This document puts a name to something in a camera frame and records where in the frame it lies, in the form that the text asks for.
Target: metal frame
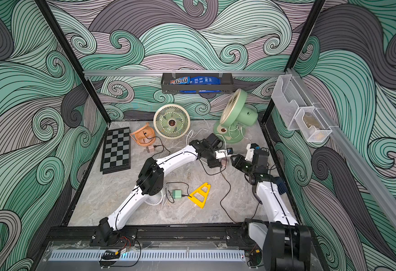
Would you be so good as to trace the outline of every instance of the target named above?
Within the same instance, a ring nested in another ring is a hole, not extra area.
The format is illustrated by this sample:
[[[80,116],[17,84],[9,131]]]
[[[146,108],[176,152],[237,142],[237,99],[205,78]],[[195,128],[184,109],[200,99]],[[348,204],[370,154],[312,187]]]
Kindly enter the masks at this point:
[[[346,158],[347,163],[350,164],[351,169],[356,176],[363,181],[363,185],[368,189],[373,196],[376,203],[382,209],[383,213],[388,217],[388,220],[396,229],[396,199],[392,196],[388,188],[378,178],[376,173],[367,164],[365,159],[361,156],[355,146],[350,142],[345,133],[328,115],[319,100],[312,94],[309,88],[305,85],[299,74],[288,69],[287,74],[293,75],[293,79],[297,84],[293,84],[298,88],[299,93],[306,98],[308,105],[313,105],[317,109],[317,116],[320,117],[324,123],[332,130],[330,134],[333,142]]]
[[[300,36],[296,41],[296,45],[294,46],[293,52],[290,55],[290,58],[287,61],[287,65],[285,66],[284,71],[287,71],[289,68],[293,68],[296,64],[296,61],[300,55],[300,52],[305,46],[306,41],[308,40],[309,34],[313,30],[314,24],[320,14],[320,11],[323,8],[326,0],[315,0],[311,11],[309,12],[308,18],[300,32]]]
[[[96,161],[97,155],[99,154],[100,148],[102,147],[102,143],[105,141],[105,136],[108,131],[108,127],[106,127],[105,132],[103,133],[103,136],[100,138],[99,144],[97,145],[96,152],[92,156],[91,162],[87,167],[87,170],[85,171],[85,174],[82,177],[82,181],[79,183],[79,187],[76,190],[76,193],[74,194],[73,199],[70,202],[70,205],[68,206],[68,210],[64,216],[64,219],[61,222],[61,226],[67,226],[68,222],[71,219],[71,216],[73,215],[74,209],[76,208],[77,202],[79,201],[80,195],[82,194],[83,187],[87,183],[88,176],[90,175],[92,166],[94,165],[94,162]]]
[[[83,70],[83,73],[87,77],[91,76],[160,76],[163,73],[172,73],[175,78],[175,73],[218,73],[222,76],[223,73],[231,73],[237,77],[278,77],[285,74],[284,71],[244,71],[244,70],[229,70],[229,71],[217,71],[217,70]]]
[[[250,220],[250,222],[262,222],[260,220]],[[291,228],[291,226],[284,225],[284,228]],[[312,246],[316,256],[320,260],[323,271],[329,271],[326,259],[321,250],[320,244],[315,235],[314,229],[308,227],[311,233]],[[209,244],[216,248],[235,248],[238,250],[251,251],[255,247],[255,242],[248,238],[243,239],[246,228],[245,223],[204,223],[204,224],[180,224],[180,225],[126,225],[120,230],[120,235],[130,236],[132,245],[135,245],[137,239],[141,245],[157,248],[159,245],[164,245],[170,242],[177,246],[187,246],[193,248],[193,242],[198,244]],[[37,256],[34,258],[30,271],[36,270],[38,263],[43,257],[44,252],[51,241],[62,241],[64,243],[74,243],[81,241],[82,244],[90,244],[92,242],[92,235],[94,227],[52,227],[44,240]],[[115,246],[103,247],[107,248],[121,248],[124,243],[119,241]]]
[[[269,136],[269,131],[267,130],[267,127],[264,123],[260,123],[260,127],[261,127],[261,131],[264,135],[264,138],[266,139],[266,143],[269,146],[269,150],[272,155],[273,162],[275,163],[275,165],[277,167],[279,177],[281,177],[283,179],[285,186],[288,189],[287,197],[288,197],[288,201],[290,201],[290,204],[293,207],[294,216],[296,217],[296,220],[298,220],[300,222],[302,220],[300,219],[300,216],[299,216],[299,210],[297,208],[296,202],[294,201],[294,197],[293,197],[293,193],[291,192],[291,188],[288,185],[288,181],[287,181],[287,177],[285,176],[284,169],[282,168],[281,163],[278,159],[277,153],[275,151],[275,148],[273,147],[271,137]]]
[[[85,76],[83,75],[83,68],[77,59],[76,55],[74,54],[73,50],[71,49],[70,44],[68,43],[67,39],[65,38],[64,32],[61,30],[60,25],[58,24],[57,20],[55,19],[52,11],[50,10],[46,0],[34,0],[37,4],[38,8],[40,9],[41,13],[43,14],[44,19],[46,20],[47,24],[49,25],[50,29],[54,33],[55,37],[57,38],[60,46],[64,50],[65,55],[67,56],[68,60],[71,63],[71,66],[75,69],[77,75],[79,76],[82,84],[84,85],[85,89],[87,90],[88,94],[91,96],[92,100],[96,104],[98,110],[103,116],[103,119],[106,123],[111,123],[111,118],[108,115],[108,112],[104,108],[102,102],[100,101],[94,86],[89,82]]]

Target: green power adapter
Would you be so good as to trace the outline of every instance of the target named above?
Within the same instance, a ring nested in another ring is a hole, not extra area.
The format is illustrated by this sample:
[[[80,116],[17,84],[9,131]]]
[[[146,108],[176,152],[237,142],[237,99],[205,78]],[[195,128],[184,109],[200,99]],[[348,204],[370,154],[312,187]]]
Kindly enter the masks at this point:
[[[182,192],[179,189],[178,190],[173,190],[172,191],[172,198],[173,199],[181,199],[181,196],[182,196],[181,193]]]

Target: desk fan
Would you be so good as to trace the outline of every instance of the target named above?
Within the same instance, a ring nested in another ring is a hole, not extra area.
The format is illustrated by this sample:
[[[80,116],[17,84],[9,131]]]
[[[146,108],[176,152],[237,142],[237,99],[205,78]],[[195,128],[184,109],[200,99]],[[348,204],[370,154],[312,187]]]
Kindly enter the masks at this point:
[[[213,131],[224,137],[227,143],[238,143],[243,139],[246,126],[252,126],[258,113],[245,106],[247,92],[237,89],[222,112],[221,120],[215,123]]]
[[[169,104],[156,111],[153,123],[161,136],[175,139],[182,137],[189,130],[191,119],[186,109],[179,105]]]

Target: orange fan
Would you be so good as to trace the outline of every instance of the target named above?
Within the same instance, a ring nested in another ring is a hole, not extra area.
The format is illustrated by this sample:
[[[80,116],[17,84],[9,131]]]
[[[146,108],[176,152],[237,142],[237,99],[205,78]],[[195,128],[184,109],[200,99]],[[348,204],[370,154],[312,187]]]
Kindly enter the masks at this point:
[[[156,141],[154,129],[150,127],[150,123],[146,123],[146,125],[142,128],[139,128],[137,131],[130,133],[133,140],[136,144],[141,146],[149,146]]]

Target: blue component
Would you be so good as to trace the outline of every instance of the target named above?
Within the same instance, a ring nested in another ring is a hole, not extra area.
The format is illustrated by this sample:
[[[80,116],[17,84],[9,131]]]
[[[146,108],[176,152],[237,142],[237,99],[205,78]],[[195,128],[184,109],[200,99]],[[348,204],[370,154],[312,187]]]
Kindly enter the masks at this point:
[[[180,90],[181,93],[197,93],[195,90]],[[220,90],[199,90],[199,93],[221,92]]]
[[[288,192],[288,188],[285,185],[284,180],[281,177],[276,177],[275,178],[275,183],[278,186],[278,192],[279,192],[280,195]]]
[[[213,76],[192,77],[190,84],[221,84],[221,80]]]

